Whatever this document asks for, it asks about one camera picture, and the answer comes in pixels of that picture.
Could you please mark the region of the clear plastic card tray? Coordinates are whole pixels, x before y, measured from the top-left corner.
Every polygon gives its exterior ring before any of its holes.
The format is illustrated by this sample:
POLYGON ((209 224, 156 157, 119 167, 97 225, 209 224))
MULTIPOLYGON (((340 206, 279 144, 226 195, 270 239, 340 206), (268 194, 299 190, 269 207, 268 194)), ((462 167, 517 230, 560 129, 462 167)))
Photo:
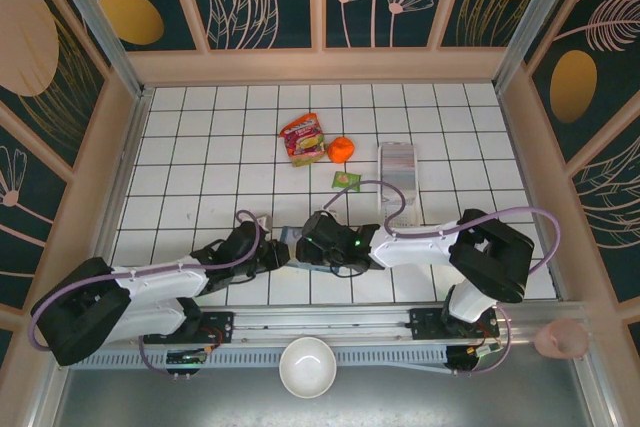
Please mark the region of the clear plastic card tray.
POLYGON ((378 180, 395 186, 405 198, 405 209, 390 225, 394 228, 417 227, 422 214, 414 146, 402 142, 381 143, 378 148, 378 180))

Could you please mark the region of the small green packet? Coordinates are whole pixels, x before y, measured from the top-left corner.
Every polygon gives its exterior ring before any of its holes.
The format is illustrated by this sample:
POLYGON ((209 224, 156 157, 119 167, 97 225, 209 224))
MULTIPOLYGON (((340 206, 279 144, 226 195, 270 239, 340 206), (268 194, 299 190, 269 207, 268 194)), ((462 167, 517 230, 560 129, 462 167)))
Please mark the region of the small green packet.
POLYGON ((333 189, 348 189, 350 191, 359 192, 361 176, 344 171, 337 171, 332 180, 333 189))

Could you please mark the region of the orange mandarin fruit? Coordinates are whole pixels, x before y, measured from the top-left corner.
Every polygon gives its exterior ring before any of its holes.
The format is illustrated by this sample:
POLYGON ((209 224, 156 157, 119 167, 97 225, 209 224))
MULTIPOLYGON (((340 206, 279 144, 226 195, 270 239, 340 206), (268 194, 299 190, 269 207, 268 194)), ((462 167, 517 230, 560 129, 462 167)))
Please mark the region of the orange mandarin fruit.
POLYGON ((346 137, 335 138, 327 148, 329 160, 333 163, 346 163, 354 154, 355 145, 346 137))

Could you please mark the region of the red orange snack packet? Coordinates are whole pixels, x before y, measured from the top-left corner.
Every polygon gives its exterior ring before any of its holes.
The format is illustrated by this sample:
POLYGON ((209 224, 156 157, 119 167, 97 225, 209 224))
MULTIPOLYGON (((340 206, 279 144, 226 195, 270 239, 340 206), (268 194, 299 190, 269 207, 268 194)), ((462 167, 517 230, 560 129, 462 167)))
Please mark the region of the red orange snack packet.
POLYGON ((324 132, 315 113, 291 122, 280 131, 279 137, 293 167, 315 163, 326 154, 324 132))

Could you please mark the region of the white bowl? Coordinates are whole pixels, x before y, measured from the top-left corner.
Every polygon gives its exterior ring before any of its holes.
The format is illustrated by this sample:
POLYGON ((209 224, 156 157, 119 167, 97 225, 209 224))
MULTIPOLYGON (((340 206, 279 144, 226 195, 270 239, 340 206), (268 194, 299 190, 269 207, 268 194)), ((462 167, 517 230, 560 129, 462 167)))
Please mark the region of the white bowl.
POLYGON ((337 360, 331 347, 315 337, 291 342, 282 352, 279 377, 285 389, 301 399, 324 395, 333 385, 337 360))

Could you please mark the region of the small controller circuit board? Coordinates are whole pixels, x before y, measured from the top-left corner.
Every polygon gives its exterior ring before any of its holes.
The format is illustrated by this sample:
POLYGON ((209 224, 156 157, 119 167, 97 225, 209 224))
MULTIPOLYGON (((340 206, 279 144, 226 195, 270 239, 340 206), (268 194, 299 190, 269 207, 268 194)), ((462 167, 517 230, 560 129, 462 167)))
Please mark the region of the small controller circuit board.
POLYGON ((466 349, 466 353, 470 356, 475 356, 476 358, 480 359, 491 353, 499 352, 501 350, 502 350, 502 345, 500 343, 489 343, 489 344, 470 346, 466 349))
POLYGON ((211 349, 209 347, 186 349, 186 350, 169 350, 166 353, 166 365, 199 365, 203 364, 211 349))

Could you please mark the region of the grey metal sheet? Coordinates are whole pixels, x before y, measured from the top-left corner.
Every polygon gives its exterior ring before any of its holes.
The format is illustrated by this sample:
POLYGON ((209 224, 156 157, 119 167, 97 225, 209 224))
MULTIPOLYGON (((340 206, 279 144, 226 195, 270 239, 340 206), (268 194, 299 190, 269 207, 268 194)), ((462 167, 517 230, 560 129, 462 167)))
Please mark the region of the grey metal sheet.
POLYGON ((311 400, 274 369, 213 370, 183 384, 147 371, 75 371, 54 427, 592 427, 565 369, 448 378, 392 367, 339 370, 311 400))

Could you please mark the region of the pink plastic cup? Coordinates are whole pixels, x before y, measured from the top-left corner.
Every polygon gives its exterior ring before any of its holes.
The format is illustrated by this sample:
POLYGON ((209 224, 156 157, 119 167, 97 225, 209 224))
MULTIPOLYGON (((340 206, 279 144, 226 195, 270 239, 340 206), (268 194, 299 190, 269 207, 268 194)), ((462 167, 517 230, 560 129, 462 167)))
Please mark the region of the pink plastic cup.
POLYGON ((583 357, 589 348, 589 334, 576 320, 561 318, 542 327, 534 337, 536 351, 552 359, 583 357))

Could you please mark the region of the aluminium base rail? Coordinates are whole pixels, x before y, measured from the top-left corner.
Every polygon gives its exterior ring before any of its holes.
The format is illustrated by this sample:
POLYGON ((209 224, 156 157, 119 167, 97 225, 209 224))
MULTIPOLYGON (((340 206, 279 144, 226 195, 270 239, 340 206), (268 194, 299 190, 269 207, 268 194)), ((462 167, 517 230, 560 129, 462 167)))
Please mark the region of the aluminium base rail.
MULTIPOLYGON (((408 344, 405 326, 416 303, 334 304, 306 306, 205 307, 205 312, 234 314, 232 343, 283 347, 304 336, 318 337, 331 346, 408 344)), ((531 342, 537 332, 557 319, 572 319, 591 331, 580 302, 527 301, 503 304, 497 314, 502 338, 511 324, 514 343, 531 342)))

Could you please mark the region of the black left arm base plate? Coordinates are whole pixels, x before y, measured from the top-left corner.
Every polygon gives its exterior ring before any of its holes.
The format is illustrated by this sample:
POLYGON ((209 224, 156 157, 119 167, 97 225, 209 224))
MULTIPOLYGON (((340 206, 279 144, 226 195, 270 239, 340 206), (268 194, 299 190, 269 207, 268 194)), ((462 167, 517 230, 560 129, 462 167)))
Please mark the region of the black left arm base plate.
POLYGON ((172 334, 146 335, 146 345, 221 345, 232 341, 234 314, 232 312, 203 312, 187 318, 172 334))

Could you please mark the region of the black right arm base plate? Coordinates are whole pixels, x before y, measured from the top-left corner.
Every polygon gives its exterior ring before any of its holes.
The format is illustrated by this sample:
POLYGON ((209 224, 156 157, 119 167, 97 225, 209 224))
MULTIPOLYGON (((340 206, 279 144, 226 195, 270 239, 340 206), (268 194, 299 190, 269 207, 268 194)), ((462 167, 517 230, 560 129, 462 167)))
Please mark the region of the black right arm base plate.
POLYGON ((482 340, 499 338, 500 329, 495 310, 487 309, 474 323, 445 317, 441 308, 414 308, 409 311, 405 327, 413 340, 482 340))

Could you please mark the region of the aluminium frame post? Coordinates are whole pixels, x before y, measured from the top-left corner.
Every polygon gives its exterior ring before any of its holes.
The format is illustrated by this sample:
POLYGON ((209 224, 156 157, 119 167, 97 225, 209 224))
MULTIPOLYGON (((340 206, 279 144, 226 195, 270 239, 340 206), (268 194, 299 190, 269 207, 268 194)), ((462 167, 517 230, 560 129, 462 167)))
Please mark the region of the aluminium frame post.
POLYGON ((142 98, 144 85, 140 82, 122 43, 115 35, 98 0, 73 0, 73 3, 83 15, 89 29, 95 35, 127 91, 136 99, 142 98))
POLYGON ((552 11, 557 4, 560 4, 559 0, 529 2, 493 78, 493 86, 498 96, 508 87, 536 36, 543 30, 543 25, 552 18, 552 11))

